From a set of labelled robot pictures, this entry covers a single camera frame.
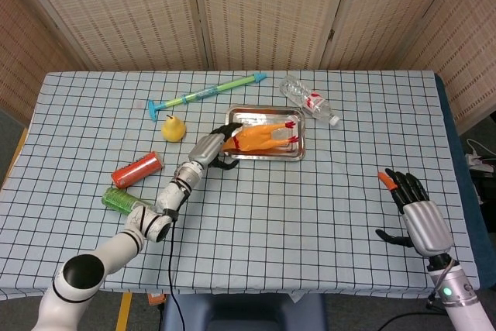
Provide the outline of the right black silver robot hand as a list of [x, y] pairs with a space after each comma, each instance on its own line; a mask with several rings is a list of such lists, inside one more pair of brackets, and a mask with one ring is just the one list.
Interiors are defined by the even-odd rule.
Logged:
[[390, 192], [402, 217], [407, 236], [391, 236], [382, 229], [376, 234], [386, 243], [414, 248], [422, 257], [449, 253], [454, 242], [437, 204], [430, 200], [418, 178], [387, 168], [377, 174]]

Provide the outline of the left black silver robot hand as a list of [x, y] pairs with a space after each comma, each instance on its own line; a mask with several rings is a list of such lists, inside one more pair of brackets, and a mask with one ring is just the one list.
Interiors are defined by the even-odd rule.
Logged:
[[208, 135], [203, 136], [193, 147], [188, 155], [190, 162], [196, 162], [203, 169], [214, 167], [225, 171], [231, 170], [239, 163], [234, 160], [226, 163], [219, 159], [223, 145], [230, 139], [233, 133], [242, 126], [242, 123], [231, 122], [212, 130]]

